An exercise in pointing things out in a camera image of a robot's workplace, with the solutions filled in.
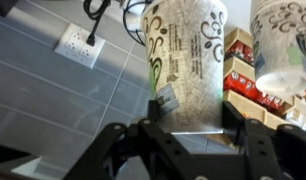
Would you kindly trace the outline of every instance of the patterned paper cup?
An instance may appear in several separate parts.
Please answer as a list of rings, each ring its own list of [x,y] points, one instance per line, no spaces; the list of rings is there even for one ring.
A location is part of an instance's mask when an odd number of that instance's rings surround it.
[[[144,12],[152,96],[165,131],[221,131],[226,19],[220,0],[155,1]]]
[[[299,93],[306,88],[306,0],[266,1],[253,0],[251,13],[256,86],[275,95]]]

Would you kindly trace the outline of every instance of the gray tile wall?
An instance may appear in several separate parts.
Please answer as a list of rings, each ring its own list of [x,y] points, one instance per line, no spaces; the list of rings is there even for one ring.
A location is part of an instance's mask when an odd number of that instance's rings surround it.
[[[106,43],[88,69],[53,52],[69,22],[93,26],[81,1],[21,0],[0,17],[0,144],[41,155],[40,179],[62,178],[105,125],[145,116],[150,98],[145,48],[121,24],[102,18]],[[202,136],[177,138],[192,153],[208,149]],[[135,169],[145,179],[139,163],[121,177]]]

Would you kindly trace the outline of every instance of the white wall outlet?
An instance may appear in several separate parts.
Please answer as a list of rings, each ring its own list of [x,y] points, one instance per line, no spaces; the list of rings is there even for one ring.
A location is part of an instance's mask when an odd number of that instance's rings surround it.
[[[75,24],[70,24],[54,51],[84,66],[93,68],[105,40],[95,35],[95,45],[90,46],[86,43],[89,35],[89,31]]]

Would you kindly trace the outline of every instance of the screw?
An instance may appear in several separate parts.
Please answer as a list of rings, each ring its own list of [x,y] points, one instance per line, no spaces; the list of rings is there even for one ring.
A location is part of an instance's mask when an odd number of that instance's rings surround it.
[[[120,125],[116,125],[116,126],[114,126],[114,129],[115,130],[119,130],[119,129],[121,129],[122,127],[120,126]]]
[[[289,125],[284,126],[284,128],[285,128],[285,129],[288,129],[288,130],[294,129],[292,126],[289,126]]]
[[[262,176],[260,180],[274,180],[274,179],[268,176]]]
[[[151,124],[151,121],[150,121],[150,120],[144,120],[143,123],[144,123],[144,124]]]
[[[195,180],[208,180],[205,176],[197,176]]]
[[[256,120],[252,120],[251,123],[252,123],[252,124],[258,124],[259,122],[256,121]]]

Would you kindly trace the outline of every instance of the paper cup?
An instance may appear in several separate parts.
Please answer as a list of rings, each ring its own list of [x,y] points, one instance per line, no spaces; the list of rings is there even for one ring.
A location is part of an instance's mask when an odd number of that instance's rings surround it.
[[[154,1],[144,12],[152,96],[165,131],[221,132],[226,20],[219,0]]]
[[[306,0],[253,0],[256,86],[281,95],[306,88]]]

